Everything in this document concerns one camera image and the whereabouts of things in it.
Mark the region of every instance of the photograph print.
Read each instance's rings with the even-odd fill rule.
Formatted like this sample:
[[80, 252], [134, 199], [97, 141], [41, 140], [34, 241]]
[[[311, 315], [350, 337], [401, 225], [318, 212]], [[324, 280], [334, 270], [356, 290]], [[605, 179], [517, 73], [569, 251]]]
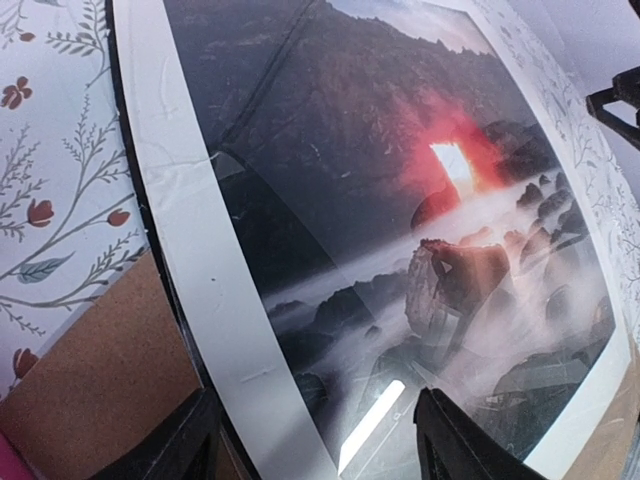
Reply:
[[615, 321], [546, 126], [471, 17], [417, 0], [165, 5], [251, 276], [342, 478], [420, 477], [424, 387], [524, 460]]

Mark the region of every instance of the framed poster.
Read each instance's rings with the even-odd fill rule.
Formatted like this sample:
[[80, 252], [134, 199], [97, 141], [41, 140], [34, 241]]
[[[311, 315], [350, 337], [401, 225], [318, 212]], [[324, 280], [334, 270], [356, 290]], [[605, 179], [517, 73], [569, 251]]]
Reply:
[[498, 7], [113, 2], [139, 200], [264, 479], [418, 478], [425, 386], [559, 479], [620, 385], [572, 100]]

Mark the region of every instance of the white border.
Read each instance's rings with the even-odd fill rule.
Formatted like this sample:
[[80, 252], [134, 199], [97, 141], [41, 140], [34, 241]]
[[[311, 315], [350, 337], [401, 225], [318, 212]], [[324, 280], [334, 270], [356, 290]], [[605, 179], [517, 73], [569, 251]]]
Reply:
[[[523, 78], [494, 28], [468, 1], [424, 3], [468, 13], [513, 76], [574, 189], [612, 298], [618, 328], [526, 460], [549, 480], [561, 479], [593, 435], [631, 360], [609, 252], [569, 162], [572, 152], [566, 150], [537, 102], [535, 87]], [[335, 465], [293, 382], [235, 237], [163, 1], [114, 0], [114, 10], [118, 43], [126, 45], [118, 53], [123, 80], [128, 80], [123, 82], [125, 96], [151, 210], [182, 306], [229, 416], [265, 480], [336, 478]], [[212, 210], [203, 209], [205, 205]]]
[[264, 480], [337, 478], [253, 284], [209, 162], [163, 0], [114, 0], [123, 88], [171, 277]]

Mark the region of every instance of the flower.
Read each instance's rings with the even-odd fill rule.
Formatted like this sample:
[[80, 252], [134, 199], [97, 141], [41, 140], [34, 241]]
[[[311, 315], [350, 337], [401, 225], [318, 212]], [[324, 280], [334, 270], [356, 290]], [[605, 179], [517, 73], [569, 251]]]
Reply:
[[16, 378], [22, 380], [36, 363], [38, 357], [31, 353], [30, 348], [24, 351], [20, 348], [13, 354], [13, 373], [16, 374]]
[[22, 100], [31, 97], [33, 90], [27, 87], [29, 79], [27, 77], [19, 77], [15, 85], [8, 85], [2, 90], [2, 101], [0, 107], [9, 107], [9, 110], [15, 110], [20, 106]]
[[46, 227], [51, 223], [51, 217], [53, 217], [53, 210], [49, 200], [43, 200], [40, 203], [36, 203], [35, 198], [31, 200], [31, 205], [27, 209], [27, 222], [30, 225], [38, 228]]
[[123, 212], [121, 208], [118, 208], [109, 214], [107, 217], [107, 223], [112, 227], [121, 227], [127, 223], [130, 216], [131, 214], [129, 212]]

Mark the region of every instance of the bright light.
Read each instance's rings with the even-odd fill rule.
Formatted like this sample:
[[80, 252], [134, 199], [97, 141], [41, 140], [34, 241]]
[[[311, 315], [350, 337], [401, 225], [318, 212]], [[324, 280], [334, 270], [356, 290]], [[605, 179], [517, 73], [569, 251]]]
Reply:
[[431, 150], [447, 171], [460, 197], [467, 197], [473, 193], [473, 173], [467, 158], [455, 143], [434, 143]]
[[405, 385], [399, 380], [394, 380], [391, 385], [382, 392], [382, 395], [376, 400], [371, 410], [367, 412], [364, 418], [360, 421], [349, 438], [342, 444], [340, 449], [340, 462], [338, 465], [338, 475], [342, 474], [347, 465], [356, 456], [358, 450], [362, 448], [364, 442], [371, 436], [375, 428], [382, 421], [384, 416], [389, 413], [393, 404], [396, 403], [402, 392], [404, 392]]

